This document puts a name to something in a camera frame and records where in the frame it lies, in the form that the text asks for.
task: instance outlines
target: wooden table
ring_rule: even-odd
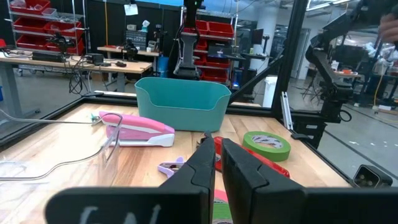
[[[112,58],[111,53],[126,53],[127,50],[123,50],[123,47],[118,47],[118,48],[114,48],[114,47],[97,47],[97,50],[103,51],[107,53],[108,58]],[[153,57],[154,58],[154,62],[152,64],[152,67],[154,68],[154,71],[157,71],[157,57],[159,57],[159,53],[158,52],[146,52],[144,50],[139,50],[138,55],[144,55],[144,56],[148,56],[148,57]],[[112,81],[112,73],[108,74],[108,83],[110,83]]]
[[[19,65],[40,65],[45,67],[57,67],[57,68],[72,68],[72,66],[76,65],[77,61],[79,61],[80,56],[72,56],[67,60],[66,63],[58,63],[58,62],[45,62],[32,60],[29,57],[18,57],[15,58],[14,54],[11,54],[9,58],[4,55],[4,53],[0,52],[0,77],[2,80],[2,92],[4,94],[4,101],[6,102],[8,113],[11,116],[17,118],[27,117],[29,115],[34,114],[38,109],[34,111],[30,111],[28,113],[23,113],[21,109],[21,103],[19,101],[19,94],[16,85],[16,79],[14,75],[14,71],[12,69],[12,64]],[[88,71],[97,71],[97,72],[118,72],[118,91],[124,91],[125,86],[125,78],[124,73],[139,73],[142,74],[144,71],[148,70],[152,64],[147,62],[125,62],[127,64],[126,67],[117,67],[114,63],[116,61],[108,61],[112,62],[109,67],[102,66],[93,66],[87,63],[83,65],[84,70]]]
[[[99,111],[138,115],[138,108],[84,104],[59,120],[89,121],[91,113]],[[306,187],[349,187],[331,167],[324,163],[302,142],[293,140],[290,132],[274,118],[226,115],[220,131],[222,136],[242,143],[248,131],[277,134],[290,143],[292,150],[287,161],[278,162],[291,178]],[[166,176],[157,170],[164,161],[185,160],[195,152],[203,133],[177,131],[173,147],[123,147],[119,152],[118,173],[113,186],[158,187]],[[0,153],[7,161],[28,162],[27,172],[51,167],[59,162],[81,159],[94,154],[105,142],[105,125],[51,124]],[[44,179],[22,186],[0,182],[0,223],[44,223],[46,201],[62,189],[98,185],[98,160],[62,167]],[[5,170],[8,174],[16,172]],[[216,172],[215,188],[224,190],[222,175]]]

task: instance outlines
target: red box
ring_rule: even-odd
[[[25,2],[26,2],[26,8],[15,7],[15,6],[10,6],[10,8],[14,12],[42,15],[44,9],[51,7],[51,2],[47,0],[25,0]],[[36,5],[41,5],[43,8],[41,10],[29,9],[30,7],[35,7]]]
[[[225,83],[228,79],[227,71],[222,69],[203,69],[201,79],[206,81]]]
[[[197,47],[195,48],[197,50],[207,50],[207,40],[200,39]]]
[[[225,58],[208,57],[206,60],[206,65],[218,68],[228,68],[229,60]]]
[[[209,25],[206,21],[197,21],[197,29],[199,34],[207,35],[209,32]],[[196,31],[193,28],[184,28],[184,32],[196,34]]]
[[[14,23],[15,30],[22,30],[28,32],[38,32],[45,33],[44,26],[47,24],[47,21],[38,20],[38,19],[28,19],[28,18],[19,18]]]
[[[58,49],[58,47],[55,44],[53,44],[53,43],[48,43],[46,45],[46,47],[47,47],[47,50],[51,50],[51,51],[54,51],[54,52],[60,52],[60,49]],[[85,46],[83,44],[83,40],[80,39],[78,44],[77,44],[78,55],[82,55],[84,49],[85,49]],[[76,54],[76,47],[67,49],[67,53]]]
[[[202,65],[204,66],[206,64],[206,57],[201,56],[200,59],[193,61],[194,65]]]
[[[47,25],[45,25],[45,27],[44,27],[44,30],[46,31],[46,33],[54,35],[57,32],[57,30],[52,30],[51,26],[58,27],[60,29],[61,35],[65,36],[65,37],[74,37],[76,35],[75,31],[65,31],[68,29],[75,28],[75,25],[73,23],[64,23],[64,22],[49,22],[49,23],[47,23]],[[76,23],[76,28],[81,28],[81,22]],[[76,32],[77,32],[77,39],[79,39],[81,37],[81,35],[83,34],[83,31],[76,30]]]
[[[27,49],[36,49],[36,50],[47,50],[47,47],[45,46],[47,44],[47,41],[45,37],[38,37],[34,35],[22,35],[18,40],[17,40],[17,46],[18,47],[23,47]]]
[[[209,22],[209,35],[218,37],[234,37],[234,29],[231,24]]]

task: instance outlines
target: tape roll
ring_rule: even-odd
[[[276,134],[262,131],[248,132],[243,137],[243,146],[274,162],[289,158],[290,144]]]

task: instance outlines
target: stapler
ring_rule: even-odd
[[[106,125],[106,136],[110,137],[120,118],[114,115],[104,116],[106,114],[108,112],[99,112],[99,116],[103,117],[102,122]],[[174,128],[149,118],[126,114],[121,116],[123,120],[119,133],[120,146],[173,146]]]

